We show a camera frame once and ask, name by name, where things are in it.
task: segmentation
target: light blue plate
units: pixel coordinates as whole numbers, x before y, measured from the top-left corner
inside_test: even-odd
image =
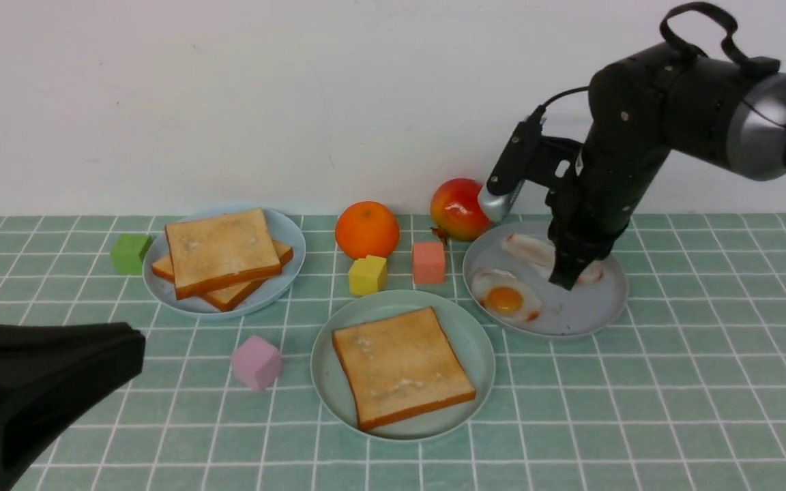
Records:
[[[333,347],[333,331],[432,307],[450,348],[469,377],[474,400],[421,414],[368,432],[358,429],[353,392]],[[311,379],[321,401],[337,420],[362,435],[384,441],[427,441],[464,425],[486,402],[496,377],[496,357],[490,337],[478,320],[449,299],[420,290],[387,290],[356,299],[338,310],[323,326],[311,352]]]
[[[209,211],[204,211],[179,221],[187,222],[191,220],[200,220],[200,218],[216,217],[216,215],[225,213],[237,213],[252,208],[256,207],[244,205],[225,206],[209,209]],[[284,293],[290,289],[290,286],[293,285],[293,280],[296,279],[296,275],[299,274],[299,271],[302,270],[302,265],[305,263],[305,236],[303,236],[299,226],[293,223],[293,220],[290,220],[287,215],[268,208],[263,208],[263,212],[272,239],[291,246],[291,248],[293,248],[293,258],[284,265],[284,271],[280,276],[266,280],[256,292],[251,293],[250,296],[244,299],[236,308],[228,312],[221,312],[213,307],[213,305],[208,304],[208,302],[198,297],[182,299],[181,301],[175,299],[175,287],[171,283],[166,282],[166,280],[157,277],[150,268],[150,265],[155,261],[160,260],[160,258],[165,257],[165,255],[169,253],[169,243],[166,242],[165,233],[161,233],[154,239],[153,245],[150,245],[150,249],[144,257],[143,276],[147,290],[166,307],[172,308],[172,310],[178,311],[181,314],[203,319],[231,319],[232,317],[240,317],[256,312],[260,310],[260,308],[268,306],[276,299],[281,298],[281,295],[284,295]]]

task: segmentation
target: cube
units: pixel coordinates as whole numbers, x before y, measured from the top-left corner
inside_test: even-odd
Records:
[[[350,295],[365,296],[378,293],[387,285],[387,260],[377,256],[366,256],[353,262],[347,272]]]
[[[280,351],[259,336],[251,336],[232,353],[232,373],[254,391],[265,391],[284,370]]]
[[[134,233],[124,233],[117,238],[115,246],[111,249],[111,260],[115,264],[117,274],[141,274],[141,265],[144,255],[153,242],[150,236]]]
[[[411,275],[415,285],[445,282],[445,246],[441,242],[419,242],[411,247]]]

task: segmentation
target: tiled tabletop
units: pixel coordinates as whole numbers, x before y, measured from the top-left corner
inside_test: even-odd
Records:
[[[171,220],[0,218],[0,323],[128,321],[147,334],[144,373],[63,433],[16,489],[786,490],[786,214],[639,215],[615,249],[627,310],[580,342],[493,325],[457,276],[456,243],[447,282],[427,289],[484,324],[498,378],[467,426],[423,445],[369,443],[310,385],[316,333],[351,299],[334,217],[295,217],[308,258],[287,298],[224,323],[173,313],[141,278],[113,273],[118,233]],[[433,238],[427,217],[400,220],[388,288],[413,287],[411,242]],[[254,333],[285,356],[263,393],[229,370]]]

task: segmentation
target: green cube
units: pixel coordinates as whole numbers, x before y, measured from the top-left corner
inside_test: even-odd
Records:
[[[117,274],[141,274],[144,255],[153,242],[150,236],[124,233],[111,249],[111,260]]]

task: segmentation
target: slice of toast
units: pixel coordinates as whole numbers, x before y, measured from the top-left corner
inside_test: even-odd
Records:
[[[167,224],[175,298],[281,274],[262,208]]]
[[[362,431],[476,396],[432,307],[338,329],[333,346]]]
[[[291,246],[283,242],[277,242],[277,240],[272,240],[272,243],[275,245],[275,251],[278,253],[281,265],[286,265],[292,260],[293,248],[291,248]],[[172,268],[172,258],[168,254],[151,264],[150,269],[156,276],[166,280],[166,282],[175,282],[175,271]],[[199,298],[208,302],[221,312],[228,312],[236,308],[244,299],[251,296],[253,292],[256,292],[260,286],[263,286],[266,280],[268,280],[268,278],[238,283],[237,285],[228,286],[221,290],[201,293]]]

